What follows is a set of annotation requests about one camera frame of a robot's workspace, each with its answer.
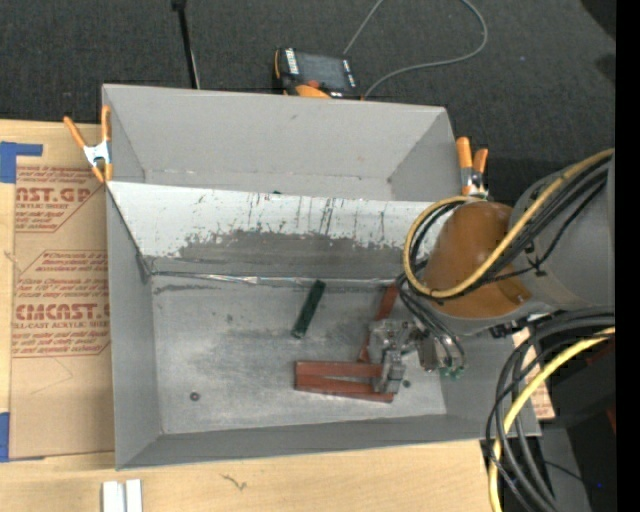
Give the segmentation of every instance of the wooden table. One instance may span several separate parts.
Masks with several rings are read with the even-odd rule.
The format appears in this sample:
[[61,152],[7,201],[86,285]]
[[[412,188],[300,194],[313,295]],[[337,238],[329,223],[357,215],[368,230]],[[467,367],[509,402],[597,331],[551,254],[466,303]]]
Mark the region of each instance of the wooden table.
[[[38,138],[45,124],[50,125],[0,120],[0,140]],[[3,193],[0,314],[6,326],[11,314],[4,299],[11,296],[12,287],[9,219],[13,201],[9,189]],[[8,407],[10,336],[0,334],[3,412]],[[111,452],[0,464],[0,509],[98,511],[102,482],[140,478],[145,512],[490,510],[487,474],[477,441],[120,472],[113,468]]]

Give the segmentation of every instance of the black cable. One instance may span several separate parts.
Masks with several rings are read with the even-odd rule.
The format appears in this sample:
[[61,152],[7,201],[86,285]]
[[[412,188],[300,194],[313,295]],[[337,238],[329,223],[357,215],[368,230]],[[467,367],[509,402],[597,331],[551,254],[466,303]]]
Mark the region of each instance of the black cable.
[[[522,369],[522,364],[524,363],[525,355],[526,354],[522,352],[520,354],[520,357],[518,358],[517,363],[513,366],[513,373],[512,373],[513,381],[521,382],[520,370]],[[514,389],[511,392],[511,400],[515,401],[517,399],[517,395],[518,393],[516,392],[516,387],[514,387]],[[526,436],[524,434],[524,427],[522,425],[522,419],[520,418],[520,415],[516,416],[515,426],[516,426],[516,434],[517,434],[518,442],[520,444],[520,449],[524,457],[525,466],[529,474],[533,478],[533,485],[537,488],[538,492],[542,495],[542,497],[552,507],[555,508],[557,506],[555,496],[553,495],[552,491],[549,489],[547,482],[544,480],[544,478],[540,474],[540,471],[538,470],[538,466],[533,458],[533,454],[531,453],[531,450],[529,449],[529,443],[527,442]]]
[[509,473],[499,463],[496,464],[496,467],[498,468],[498,472],[502,475],[503,482],[506,482],[506,484],[509,486],[513,495],[518,499],[518,502],[520,502],[520,505],[522,505],[527,510],[527,512],[536,512],[536,510],[534,510],[531,505],[529,505],[525,497],[522,495],[522,493],[518,489],[518,486],[512,480],[511,475],[509,475]]
[[560,342],[557,342],[553,346],[544,350],[541,354],[539,354],[535,358],[535,360],[533,360],[521,372],[521,375],[519,376],[518,380],[512,380],[509,386],[505,388],[504,384],[506,381],[506,375],[508,375],[511,367],[513,366],[515,361],[519,358],[520,354],[523,354],[527,350],[529,350],[538,339],[545,339],[551,336],[552,334],[566,330],[567,325],[569,325],[570,328],[584,327],[584,324],[582,323],[576,324],[575,322],[588,321],[590,323],[598,323],[599,325],[611,324],[612,323],[611,315],[612,315],[612,312],[609,308],[590,308],[590,309],[582,310],[579,312],[570,312],[570,313],[561,314],[555,317],[554,319],[548,320],[547,322],[544,323],[543,325],[544,330],[540,331],[542,336],[539,336],[540,333],[538,333],[538,335],[536,333],[532,333],[529,339],[527,339],[523,344],[521,344],[519,347],[514,349],[514,351],[511,353],[511,355],[509,356],[509,358],[507,359],[504,365],[503,372],[501,373],[498,384],[497,384],[496,401],[489,414],[489,419],[487,421],[487,426],[485,431],[485,434],[486,434],[485,437],[488,443],[491,440],[492,419],[495,415],[500,414],[498,412],[498,407],[500,403],[513,391],[513,389],[516,386],[518,386],[521,383],[521,381],[526,377],[526,375],[528,375],[537,364],[540,364],[541,362],[544,361],[544,359],[549,355],[549,353],[551,353],[553,350],[556,350],[559,346],[572,342],[573,340],[561,340]]
[[411,252],[410,252],[409,262],[412,265],[415,265],[415,261],[418,257],[418,252],[420,251],[420,245],[422,244],[424,238],[426,237],[431,227],[438,221],[440,217],[442,217],[443,215],[446,215],[451,210],[458,208],[461,204],[464,204],[464,203],[465,201],[459,201],[456,203],[442,205],[437,210],[431,212],[431,215],[429,215],[429,217],[427,217],[422,221],[422,226],[423,226],[422,230],[411,242]]
[[[502,372],[500,374],[500,377],[498,379],[498,386],[496,389],[496,402],[492,407],[491,413],[489,415],[489,419],[487,421],[485,438],[488,446],[490,446],[491,424],[493,423],[493,418],[495,416],[496,435],[500,438],[501,444],[503,445],[505,458],[507,459],[512,469],[516,473],[519,483],[523,484],[523,486],[525,487],[525,490],[527,490],[528,493],[529,491],[533,491],[532,493],[529,493],[529,494],[533,497],[534,501],[536,501],[536,503],[538,503],[539,505],[540,505],[539,503],[540,501],[544,503],[546,500],[544,500],[544,497],[538,494],[537,491],[533,488],[533,486],[530,484],[526,476],[520,470],[517,461],[515,461],[515,457],[513,457],[513,453],[510,450],[508,438],[506,436],[506,433],[504,432],[504,428],[502,425],[503,418],[502,418],[502,412],[500,411],[500,405],[502,401],[509,394],[513,394],[514,398],[515,396],[517,396],[517,389],[519,384],[522,382],[522,380],[526,377],[526,375],[528,375],[531,372],[531,370],[537,364],[540,364],[542,361],[544,361],[551,351],[557,350],[558,347],[566,343],[573,342],[574,340],[568,339],[568,340],[561,340],[559,342],[556,342],[553,346],[547,348],[541,354],[539,354],[535,358],[535,360],[532,361],[522,371],[518,369],[518,366],[515,366],[512,382],[510,383],[509,386],[505,388],[506,377],[509,374],[512,366],[514,365],[521,366],[522,360],[526,352],[529,350],[531,346],[533,346],[534,343],[539,342],[541,339],[545,339],[557,332],[565,332],[565,331],[580,328],[580,327],[595,327],[595,326],[601,327],[603,325],[611,325],[612,320],[613,320],[612,311],[608,308],[591,308],[583,311],[570,312],[570,313],[564,313],[562,315],[559,315],[558,317],[543,324],[542,328],[539,331],[532,333],[529,339],[525,343],[520,345],[517,349],[515,349],[512,352],[507,362],[505,363],[502,369]],[[496,463],[496,466],[502,466],[499,463],[499,461],[496,460],[495,454],[493,454],[492,450],[490,450],[489,456],[491,457],[493,462]],[[533,471],[535,473],[537,472],[537,467],[535,466],[535,463],[534,463],[534,468],[535,469]],[[546,487],[546,483],[544,483],[544,479],[542,479],[539,473],[538,473],[538,476],[540,477],[538,484],[539,485],[542,484],[544,487]],[[553,508],[550,508],[550,506],[551,505],[542,504],[541,508],[543,508],[544,510],[553,510]]]
[[550,462],[548,460],[545,460],[544,463],[545,465],[555,468],[559,471],[562,471],[564,474],[578,480],[583,485],[586,485],[591,491],[605,491],[605,489],[603,489],[602,487],[602,484],[593,482],[591,480],[587,480],[586,478],[583,478],[582,476],[575,474],[573,471],[568,470],[567,468],[561,466],[560,464],[556,464],[555,462]]
[[[438,213],[433,219],[431,219],[430,223],[435,222],[441,215],[444,215],[446,211],[451,209],[450,207],[451,205],[447,205],[445,208],[440,209],[441,212]],[[422,233],[418,236],[420,241],[428,231],[428,227],[429,226],[426,226],[425,229],[423,229]],[[416,263],[414,266],[414,272],[418,272],[422,270],[424,267],[426,267],[427,263],[428,263],[428,258],[425,258],[419,263]],[[407,281],[407,276],[404,272],[396,278],[396,288],[398,290],[400,300],[402,300],[403,304],[409,310],[409,312],[413,316],[415,316],[425,328],[429,329],[429,333],[423,333],[423,334],[431,335],[434,338],[434,340],[442,347],[442,349],[445,352],[445,364],[447,365],[447,367],[448,368],[453,367],[453,356],[447,344],[441,339],[441,336],[447,336],[453,341],[454,346],[460,353],[460,359],[461,359],[460,367],[463,368],[466,365],[466,354],[464,349],[462,348],[462,345],[458,342],[456,337],[439,320],[437,320],[433,315],[431,315],[418,302],[417,298],[412,297],[409,293],[407,293],[407,291],[404,289],[404,284],[406,283],[406,281]]]
[[192,89],[200,89],[200,79],[198,77],[198,71],[196,69],[196,60],[191,50],[191,39],[189,38],[189,25],[187,23],[187,16],[185,9],[187,7],[187,0],[171,0],[171,9],[178,13],[178,20],[180,21],[180,32],[182,34],[182,44],[184,46],[184,55],[187,59],[187,68],[189,70],[189,82]]
[[553,240],[549,244],[549,247],[547,248],[542,258],[540,258],[539,261],[536,261],[537,266],[540,266],[549,258],[549,256],[551,255],[553,250],[556,248],[556,245],[558,245],[560,238],[562,238],[562,235],[564,235],[569,225],[578,217],[578,215],[580,215],[580,213],[587,207],[587,205],[605,188],[605,186],[606,186],[606,182],[599,185],[593,192],[591,192],[591,194],[589,194],[585,198],[585,200],[580,204],[580,206],[578,206],[578,208],[576,208],[576,210],[565,220],[565,222],[562,224],[562,226],[558,230],[558,233],[556,233],[556,236],[553,238]]
[[[570,207],[578,197],[584,195],[584,193],[592,188],[594,185],[598,184],[598,186],[604,186],[603,183],[599,183],[601,181],[606,180],[606,172],[607,172],[607,164],[603,164],[602,161],[598,162],[591,166],[590,169],[585,172],[579,174],[574,177],[571,181],[569,181],[565,187],[563,187],[556,195],[553,197],[550,202],[545,205],[541,211],[531,219],[527,225],[523,228],[520,236],[511,244],[505,252],[494,262],[485,272],[485,274],[480,277],[475,283],[469,286],[467,289],[461,291],[456,295],[452,295],[447,297],[444,300],[451,300],[457,297],[460,297],[466,293],[470,293],[481,286],[484,286],[488,283],[495,282],[502,279],[507,279],[508,277],[514,277],[516,275],[524,274],[528,272],[529,269],[523,269],[518,271],[517,273],[512,273],[510,275],[506,275],[504,277],[498,276],[497,274],[501,272],[508,264],[510,264],[519,254],[526,250],[526,248],[532,243],[536,236],[542,232],[561,212]],[[586,202],[588,203],[593,198],[590,195]],[[585,202],[583,201],[581,205],[578,207],[580,211],[586,207]],[[575,220],[577,217],[577,213],[570,217],[570,220],[565,223],[565,225],[561,228],[561,232],[556,235],[557,240],[559,240],[560,236],[564,233],[570,222]]]
[[[576,210],[564,221],[564,223],[562,224],[562,226],[560,227],[560,229],[558,230],[558,232],[554,236],[551,244],[547,248],[545,254],[541,258],[536,259],[535,261],[528,260],[530,265],[531,265],[530,267],[525,268],[525,269],[521,269],[521,270],[517,270],[517,271],[514,271],[514,272],[510,272],[508,274],[492,275],[495,272],[501,271],[504,267],[506,267],[506,265],[511,263],[512,260],[515,259],[515,257],[517,257],[524,250],[524,248],[526,248],[529,244],[531,244],[531,240],[529,240],[528,238],[529,237],[535,238],[535,234],[534,235],[528,235],[526,237],[526,243],[523,243],[522,245],[514,247],[511,250],[514,253],[513,255],[508,254],[506,257],[505,256],[501,257],[501,259],[498,260],[498,261],[501,262],[501,264],[499,266],[497,266],[497,268],[494,269],[494,268],[492,268],[493,266],[490,267],[487,270],[487,272],[485,273],[485,275],[481,279],[479,279],[477,283],[474,283],[474,285],[472,285],[469,290],[466,290],[466,291],[468,292],[470,290],[475,290],[475,289],[477,289],[477,288],[479,288],[481,286],[484,286],[486,284],[489,284],[489,283],[495,283],[495,282],[498,282],[498,281],[502,281],[504,279],[509,279],[511,277],[516,277],[516,276],[525,274],[527,272],[530,272],[532,270],[538,271],[540,269],[540,266],[542,265],[542,263],[544,263],[549,258],[549,256],[551,255],[551,253],[553,252],[553,250],[557,246],[558,242],[562,238],[562,235],[564,235],[564,233],[566,232],[568,227],[571,225],[571,223],[578,217],[578,215],[584,210],[584,208],[586,208],[587,205],[598,195],[598,193],[602,191],[602,189],[605,186],[606,186],[606,182],[605,183],[601,183],[600,185],[598,185],[580,203],[580,205],[576,208]],[[584,190],[581,190],[581,191],[577,192],[575,195],[579,196],[579,195],[582,195],[583,193],[584,193]]]

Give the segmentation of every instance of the blue tape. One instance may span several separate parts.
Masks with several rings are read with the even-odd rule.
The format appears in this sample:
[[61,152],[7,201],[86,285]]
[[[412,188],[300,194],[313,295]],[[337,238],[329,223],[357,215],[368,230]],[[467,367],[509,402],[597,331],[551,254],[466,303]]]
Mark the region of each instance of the blue tape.
[[0,462],[9,462],[9,413],[0,413]]
[[42,147],[42,144],[0,142],[0,183],[15,183],[18,156],[42,156]]

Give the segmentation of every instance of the yellow cable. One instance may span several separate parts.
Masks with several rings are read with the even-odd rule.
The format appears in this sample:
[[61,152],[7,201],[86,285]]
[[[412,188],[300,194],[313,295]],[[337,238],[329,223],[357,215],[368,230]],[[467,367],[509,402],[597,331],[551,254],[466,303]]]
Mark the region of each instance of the yellow cable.
[[[597,338],[588,338],[585,340],[578,341],[573,344],[571,347],[563,350],[560,354],[558,354],[548,365],[544,367],[544,369],[538,373],[529,384],[522,390],[522,393],[518,395],[518,398],[513,402],[511,408],[507,412],[507,415],[504,418],[503,426],[504,431],[509,432],[513,422],[516,417],[520,413],[520,410],[524,407],[524,404],[527,402],[529,397],[533,394],[536,388],[546,380],[553,372],[555,372],[560,366],[566,363],[569,359],[572,359],[580,352],[587,350],[588,348],[593,347],[594,345],[601,343],[608,339],[609,335],[615,334],[615,327],[611,327],[609,329],[605,329],[598,333],[598,335],[603,335],[602,337]],[[502,445],[500,443],[500,439],[496,438],[493,444],[493,453],[496,457],[496,460],[500,460],[500,456],[502,455]],[[490,463],[489,466],[489,500],[491,502],[491,507],[494,512],[502,512],[502,505],[500,504],[500,496],[498,495],[498,466],[493,462]]]
[[471,198],[466,196],[455,196],[450,199],[444,199],[442,201],[438,201],[437,203],[432,204],[429,208],[427,208],[424,212],[420,214],[420,216],[413,222],[411,228],[409,229],[409,233],[407,234],[407,238],[404,245],[404,251],[402,253],[402,265],[404,267],[404,272],[407,275],[407,279],[411,283],[411,285],[423,295],[428,295],[433,297],[434,299],[444,299],[447,297],[451,297],[460,292],[463,292],[467,288],[469,288],[472,284],[474,284],[482,275],[488,270],[488,268],[495,263],[495,261],[502,255],[502,253],[507,249],[509,244],[518,236],[520,231],[524,228],[527,222],[533,217],[533,215],[540,209],[542,204],[549,198],[551,194],[553,194],[560,186],[572,178],[576,174],[580,174],[585,171],[593,164],[597,163],[600,160],[610,156],[613,154],[613,149],[607,149],[596,153],[595,155],[584,159],[582,162],[578,162],[577,164],[571,166],[565,172],[563,172],[558,178],[556,178],[544,191],[538,196],[538,198],[533,202],[533,204],[527,208],[527,210],[523,213],[523,215],[518,219],[518,222],[514,224],[514,226],[509,230],[506,236],[502,239],[500,244],[494,249],[494,251],[489,255],[489,257],[485,260],[485,262],[480,265],[469,277],[467,277],[464,281],[459,283],[452,288],[446,290],[434,290],[429,288],[420,282],[420,280],[416,277],[416,275],[411,270],[411,243],[413,242],[413,237],[416,234],[416,231],[420,227],[422,221],[430,215],[437,208],[453,203],[461,200],[470,200]]

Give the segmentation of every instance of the cable bundle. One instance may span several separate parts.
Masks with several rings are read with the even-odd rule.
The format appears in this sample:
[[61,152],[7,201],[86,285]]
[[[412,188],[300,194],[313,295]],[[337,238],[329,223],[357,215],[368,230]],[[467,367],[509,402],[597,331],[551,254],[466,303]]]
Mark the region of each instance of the cable bundle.
[[[451,199],[447,199],[445,201],[441,201],[438,207],[433,209],[431,215],[425,218],[422,229],[420,233],[417,235],[415,243],[411,248],[411,269],[412,272],[419,273],[426,266],[429,261],[428,257],[423,258],[421,261],[418,261],[418,253],[420,250],[420,245],[424,241],[428,231],[431,227],[444,215],[451,212],[461,204],[466,203],[469,200],[467,197],[454,197]],[[448,337],[456,350],[459,353],[460,367],[459,369],[464,369],[466,365],[466,354],[462,345],[460,344],[459,338],[452,333],[438,318],[436,318],[433,314],[429,312],[429,310],[425,307],[425,305],[420,300],[420,297],[415,294],[411,286],[407,286],[407,275],[406,273],[400,274],[396,278],[396,288],[398,289],[398,294],[400,299],[406,308],[413,314],[413,316],[422,324],[423,334],[431,335],[436,343],[438,343],[446,354],[445,364],[447,368],[452,371],[457,371],[458,369],[454,368],[454,356],[451,353],[447,343],[443,340],[443,337]]]
[[[538,328],[532,328],[529,339],[513,351],[498,378],[496,388],[496,402],[491,410],[486,427],[487,446],[492,445],[492,425],[495,428],[495,441],[489,452],[489,492],[493,510],[502,510],[498,490],[498,474],[511,488],[514,495],[526,510],[535,512],[557,511],[553,492],[548,488],[533,459],[527,444],[526,436],[520,419],[520,412],[536,390],[536,388],[559,367],[575,357],[577,354],[593,347],[598,343],[609,341],[615,337],[615,318],[611,309],[590,308],[577,312],[562,313],[543,323]],[[576,338],[572,331],[597,331],[594,337]],[[531,347],[535,347],[543,340],[554,336],[557,340],[545,348],[531,363],[523,367],[525,356]],[[536,365],[544,363],[548,357],[558,350],[555,356],[531,382],[524,386],[525,379]],[[505,413],[505,402],[511,402]],[[515,436],[522,452],[522,466],[510,447],[507,433],[515,426]]]
[[[607,179],[607,166],[603,166],[602,163],[605,159],[610,158],[611,155],[613,155],[613,149],[601,151],[586,158],[582,162],[569,167],[543,190],[534,191],[533,195],[535,199],[529,208],[527,208],[523,215],[517,220],[482,265],[464,279],[464,281],[447,290],[431,289],[427,284],[422,283],[416,275],[416,272],[419,270],[417,254],[420,244],[424,240],[428,229],[433,226],[437,218],[466,202],[478,201],[480,199],[455,196],[432,204],[418,216],[407,234],[402,263],[404,275],[406,276],[410,290],[412,290],[414,294],[426,297],[427,299],[442,302],[469,293],[490,282],[507,279],[531,270],[539,271],[540,265],[549,257],[567,227],[604,188]],[[531,246],[542,230],[585,193],[587,193],[587,197],[582,200],[563,223],[542,258],[536,261],[530,261],[531,266],[529,268],[499,275],[518,255]]]

